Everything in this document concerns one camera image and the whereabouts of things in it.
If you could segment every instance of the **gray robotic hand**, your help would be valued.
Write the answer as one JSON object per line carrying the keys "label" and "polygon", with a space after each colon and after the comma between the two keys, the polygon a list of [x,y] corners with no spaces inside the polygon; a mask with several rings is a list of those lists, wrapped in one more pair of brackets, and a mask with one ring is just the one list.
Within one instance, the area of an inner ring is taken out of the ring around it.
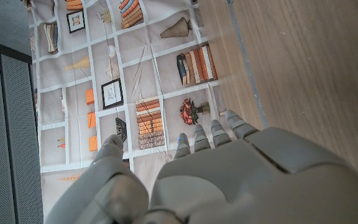
{"label": "gray robotic hand", "polygon": [[288,131],[263,131],[232,111],[237,140],[212,121],[215,149],[195,127],[195,153],[180,134],[149,201],[110,136],[46,223],[358,223],[358,174],[327,149]]}

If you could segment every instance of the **wood grain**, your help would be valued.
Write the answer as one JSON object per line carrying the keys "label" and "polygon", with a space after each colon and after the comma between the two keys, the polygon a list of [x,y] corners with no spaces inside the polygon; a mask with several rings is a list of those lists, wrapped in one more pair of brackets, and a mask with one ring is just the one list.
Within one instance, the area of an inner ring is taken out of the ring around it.
{"label": "wood grain", "polygon": [[262,129],[257,104],[224,1],[198,1],[227,109]]}
{"label": "wood grain", "polygon": [[[214,57],[238,55],[223,40],[232,30],[215,28],[223,17],[229,26],[223,3],[212,4],[221,5],[219,12],[205,0],[199,4],[208,37],[219,39],[211,44]],[[358,1],[235,0],[233,8],[269,126],[318,142],[358,170]],[[234,66],[223,63],[236,62],[220,58],[217,70]],[[227,105],[250,94],[227,88],[241,79],[247,75],[224,77]]]}

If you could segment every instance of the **vase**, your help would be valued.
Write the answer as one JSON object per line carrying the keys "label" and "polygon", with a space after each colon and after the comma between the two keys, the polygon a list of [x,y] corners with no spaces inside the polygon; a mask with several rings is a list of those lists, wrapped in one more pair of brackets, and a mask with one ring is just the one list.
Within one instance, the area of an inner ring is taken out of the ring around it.
{"label": "vase", "polygon": [[188,37],[189,30],[192,30],[191,21],[186,21],[184,17],[182,17],[175,25],[169,27],[164,32],[160,34],[161,38],[168,37]]}

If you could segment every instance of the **framed picture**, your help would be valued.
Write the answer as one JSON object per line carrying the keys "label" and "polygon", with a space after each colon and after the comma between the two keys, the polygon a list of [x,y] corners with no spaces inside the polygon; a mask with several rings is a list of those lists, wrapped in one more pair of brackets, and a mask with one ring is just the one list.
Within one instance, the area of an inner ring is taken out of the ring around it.
{"label": "framed picture", "polygon": [[84,10],[67,14],[68,30],[70,33],[85,28]]}
{"label": "framed picture", "polygon": [[118,78],[102,85],[103,109],[124,103],[121,80]]}

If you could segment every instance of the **stack of books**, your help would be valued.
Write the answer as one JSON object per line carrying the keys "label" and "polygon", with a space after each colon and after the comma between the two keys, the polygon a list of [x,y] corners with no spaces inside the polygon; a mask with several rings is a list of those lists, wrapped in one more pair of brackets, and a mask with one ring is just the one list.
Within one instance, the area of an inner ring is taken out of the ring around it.
{"label": "stack of books", "polygon": [[67,0],[67,10],[76,11],[83,9],[81,0]]}
{"label": "stack of books", "polygon": [[140,149],[165,145],[160,101],[157,96],[136,101],[136,118]]}
{"label": "stack of books", "polygon": [[178,55],[177,65],[182,85],[218,79],[208,44]]}
{"label": "stack of books", "polygon": [[119,6],[122,16],[122,28],[126,29],[143,19],[139,0],[124,0]]}

